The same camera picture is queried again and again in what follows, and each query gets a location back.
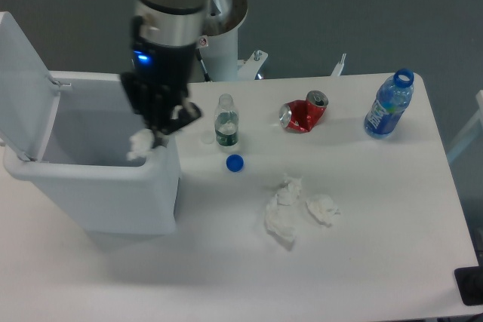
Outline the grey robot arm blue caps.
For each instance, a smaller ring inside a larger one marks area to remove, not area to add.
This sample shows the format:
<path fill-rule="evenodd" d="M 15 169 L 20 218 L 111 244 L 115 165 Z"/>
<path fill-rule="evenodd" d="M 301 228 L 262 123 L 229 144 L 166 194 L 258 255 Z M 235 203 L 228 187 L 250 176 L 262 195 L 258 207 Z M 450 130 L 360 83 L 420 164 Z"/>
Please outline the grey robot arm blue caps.
<path fill-rule="evenodd" d="M 136 0 L 132 68 L 120 80 L 155 146 L 202 116 L 189 100 L 188 82 L 207 7 L 208 0 Z"/>

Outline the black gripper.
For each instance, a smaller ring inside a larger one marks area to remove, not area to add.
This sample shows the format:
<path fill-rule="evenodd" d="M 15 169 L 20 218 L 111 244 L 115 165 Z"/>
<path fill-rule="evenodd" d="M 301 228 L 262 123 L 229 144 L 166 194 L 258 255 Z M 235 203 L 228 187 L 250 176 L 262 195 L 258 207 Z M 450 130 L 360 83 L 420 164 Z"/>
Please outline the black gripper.
<path fill-rule="evenodd" d="M 202 117 L 202 110 L 188 101 L 188 80 L 195 45 L 171 47 L 153 43 L 141 35 L 144 20 L 131 21 L 133 69 L 120 74 L 133 112 L 152 130 L 152 146 L 166 146 L 171 136 Z"/>

